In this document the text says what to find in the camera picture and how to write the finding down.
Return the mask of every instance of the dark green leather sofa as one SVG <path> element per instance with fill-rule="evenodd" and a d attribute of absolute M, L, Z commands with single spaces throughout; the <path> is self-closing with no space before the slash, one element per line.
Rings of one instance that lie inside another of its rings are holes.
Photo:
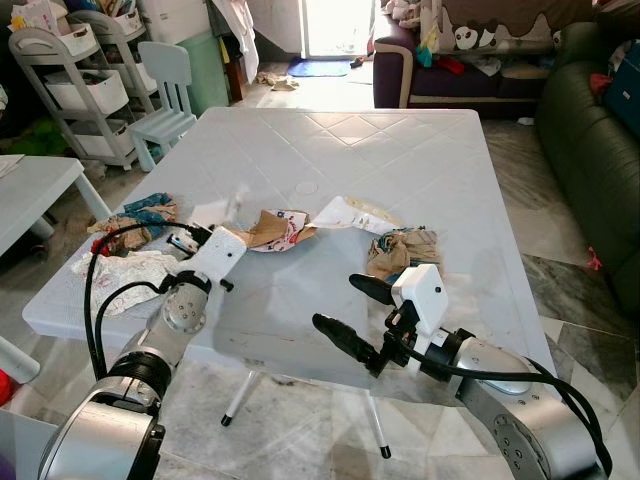
<path fill-rule="evenodd" d="M 562 31 L 536 114 L 548 161 L 624 313 L 640 313 L 640 139 L 589 88 L 617 41 L 596 23 Z"/>

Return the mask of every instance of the floor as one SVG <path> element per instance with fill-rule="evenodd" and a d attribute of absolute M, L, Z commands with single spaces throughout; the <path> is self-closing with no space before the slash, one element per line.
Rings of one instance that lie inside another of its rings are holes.
<path fill-rule="evenodd" d="M 282 64 L 263 68 L 284 71 Z M 236 106 L 372 108 L 371 72 L 367 62 L 346 78 L 301 79 L 292 92 L 254 85 Z M 483 128 L 558 374 L 596 410 L 614 459 L 611 478 L 639 478 L 636 328 L 617 312 L 602 274 L 586 267 L 588 245 L 544 160 L 535 128 L 510 121 L 484 121 Z M 100 172 L 89 174 L 111 207 L 144 176 L 137 166 L 126 173 L 109 168 L 104 178 L 98 178 Z M 85 238 L 90 217 L 81 205 L 70 189 L 53 206 L 60 223 L 45 263 L 27 258 L 0 269 L 5 308 L 0 334 L 43 363 L 40 376 L 4 408 L 56 424 L 91 385 L 86 346 L 39 337 L 20 313 Z M 462 408 L 380 399 L 393 452 L 383 460 L 364 413 L 364 396 L 346 387 L 283 385 L 263 376 L 224 429 L 219 418 L 243 376 L 218 365 L 183 364 L 162 414 L 168 435 L 156 478 L 513 478 L 487 431 Z"/>

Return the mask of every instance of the storage rack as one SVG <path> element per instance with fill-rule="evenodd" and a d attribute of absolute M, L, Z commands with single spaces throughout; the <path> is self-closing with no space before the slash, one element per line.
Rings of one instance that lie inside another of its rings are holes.
<path fill-rule="evenodd" d="M 92 68 L 109 69 L 98 42 L 95 42 L 92 47 L 77 55 L 71 55 L 67 46 L 52 33 L 38 28 L 25 28 L 11 34 L 9 37 L 9 49 L 49 110 L 49 113 L 60 126 L 65 140 L 67 140 L 80 159 L 99 160 L 108 165 L 122 166 L 125 170 L 131 169 L 131 163 L 137 158 L 135 149 L 131 152 L 122 151 L 111 127 L 107 123 L 107 117 L 110 116 L 113 116 L 113 118 L 118 118 L 118 116 L 125 117 L 129 122 L 135 121 L 131 109 L 128 105 L 125 105 L 116 112 L 110 114 L 102 113 L 82 79 L 81 72 L 78 70 L 77 64 L 83 61 L 89 63 Z M 60 108 L 57 105 L 34 68 L 39 67 L 47 70 L 47 66 L 64 67 L 88 110 L 69 110 Z M 67 123 L 67 121 L 72 120 L 94 122 L 111 148 L 113 156 L 88 155 Z"/>
<path fill-rule="evenodd" d="M 138 19 L 138 12 L 132 13 Z M 93 10 L 79 10 L 73 12 L 67 17 L 72 23 L 88 23 L 93 29 L 93 33 L 100 45 L 115 45 L 118 49 L 118 53 L 122 57 L 122 63 L 129 74 L 129 78 L 134 85 L 133 88 L 127 88 L 127 95 L 129 98 L 138 98 L 144 107 L 147 114 L 153 113 L 156 108 L 151 101 L 151 95 L 156 92 L 157 87 L 152 90 L 147 90 L 144 85 L 144 81 L 140 75 L 140 71 L 136 66 L 136 61 L 133 58 L 131 52 L 130 42 L 140 38 L 147 31 L 142 21 L 140 21 L 140 28 L 125 34 L 124 29 L 120 23 L 118 23 L 113 17 L 105 15 L 104 13 Z"/>

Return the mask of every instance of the white plastic chair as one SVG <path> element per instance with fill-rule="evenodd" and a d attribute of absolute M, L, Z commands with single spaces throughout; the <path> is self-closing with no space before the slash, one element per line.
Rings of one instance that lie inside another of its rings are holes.
<path fill-rule="evenodd" d="M 166 155 L 196 122 L 191 113 L 187 85 L 191 84 L 189 53 L 183 47 L 158 42 L 140 42 L 138 50 L 144 68 L 158 83 L 162 108 L 129 127 L 140 168 L 150 172 L 156 166 L 145 143 L 162 147 Z"/>

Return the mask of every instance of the doormat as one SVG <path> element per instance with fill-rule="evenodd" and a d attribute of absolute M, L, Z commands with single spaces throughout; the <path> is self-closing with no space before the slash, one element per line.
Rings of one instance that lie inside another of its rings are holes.
<path fill-rule="evenodd" d="M 293 77 L 344 77 L 350 69 L 349 60 L 305 60 L 295 57 L 287 73 Z"/>

